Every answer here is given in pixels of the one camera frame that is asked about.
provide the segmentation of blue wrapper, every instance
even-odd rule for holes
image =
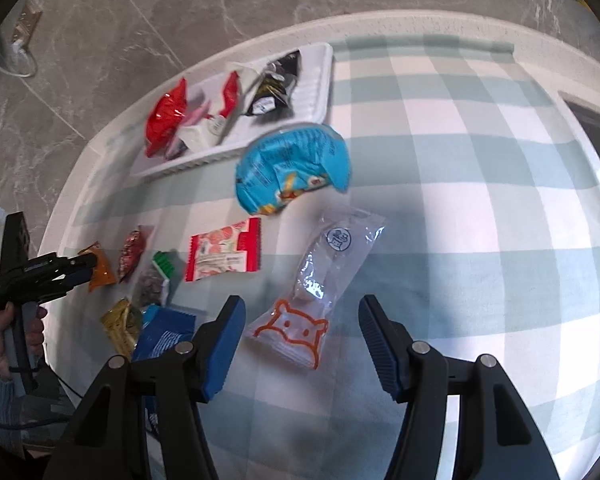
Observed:
[[[132,361],[160,357],[163,352],[180,341],[191,341],[196,327],[196,316],[152,305],[145,312],[142,325],[143,329],[138,338]],[[158,436],[158,413],[155,397],[145,397],[144,406],[148,429]]]
[[[250,214],[272,214],[308,190],[349,186],[344,139],[330,126],[311,124],[255,141],[235,170],[235,193]]]

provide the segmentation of orange snack bag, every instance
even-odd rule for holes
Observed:
[[[78,254],[86,253],[93,253],[98,259],[98,263],[93,269],[93,274],[91,275],[91,281],[89,282],[89,292],[98,288],[99,286],[113,285],[117,282],[117,279],[111,270],[111,266],[109,265],[107,255],[102,250],[99,242],[91,244],[86,249],[81,250]]]

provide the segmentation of metal screw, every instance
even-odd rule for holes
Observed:
[[[416,352],[416,354],[427,354],[429,353],[429,350],[431,350],[431,347],[425,343],[424,341],[416,341],[414,344],[411,345],[411,349]]]
[[[491,354],[482,354],[480,356],[480,362],[487,368],[493,368],[496,364],[498,364],[498,360]]]
[[[180,341],[176,345],[176,352],[178,354],[188,354],[193,350],[193,343],[191,341]]]
[[[114,355],[111,359],[109,359],[109,368],[113,368],[117,370],[118,368],[122,368],[125,365],[125,358],[122,355]]]

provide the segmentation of clear plastic bag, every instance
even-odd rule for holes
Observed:
[[[291,291],[247,328],[295,363],[317,368],[336,302],[384,229],[380,215],[346,208],[324,213]]]

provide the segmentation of cable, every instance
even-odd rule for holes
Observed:
[[[10,70],[7,70],[6,68],[3,68],[0,66],[0,72],[2,72],[3,74],[6,75],[11,75],[13,77],[21,77],[21,78],[26,78],[26,77],[32,77],[33,75],[35,75],[35,73],[38,70],[38,66],[36,64],[36,60],[34,59],[34,57],[31,55],[31,53],[26,50],[25,48],[20,47],[17,51],[17,54],[21,54],[27,58],[27,60],[29,61],[29,67],[30,67],[30,72],[26,73],[26,74],[21,74],[18,72],[11,72]]]
[[[84,396],[82,396],[81,394],[76,392],[71,386],[69,386],[69,383],[67,383],[62,377],[60,377],[58,374],[56,374],[56,372],[54,371],[54,369],[51,366],[49,366],[47,364],[46,367],[49,368],[49,370],[51,370],[51,373],[56,376],[56,379],[58,379],[58,381],[60,381],[62,384],[64,384],[64,386],[69,388],[76,396],[80,397],[81,399],[84,398]]]
[[[8,431],[30,430],[31,428],[39,428],[40,426],[48,426],[49,424],[60,424],[69,422],[70,416],[56,416],[55,418],[43,418],[34,422],[26,422],[25,424],[3,424],[0,422],[0,428]]]
[[[69,388],[75,395],[77,395],[81,399],[84,398],[84,396],[82,396],[81,394],[76,392],[71,386],[69,386],[69,384],[62,377],[60,377],[58,374],[56,374],[56,372],[53,370],[53,368],[51,366],[49,366],[47,364],[46,367],[49,368],[51,373],[53,375],[55,375],[56,378],[62,384],[64,384],[64,386]],[[40,426],[48,426],[49,424],[61,424],[63,422],[69,422],[69,420],[71,420],[70,416],[63,415],[63,416],[57,416],[57,417],[53,417],[53,418],[43,418],[42,420],[35,420],[33,422],[26,422],[25,424],[3,424],[0,422],[0,428],[2,430],[8,430],[8,431],[30,430],[32,428],[39,428]]]

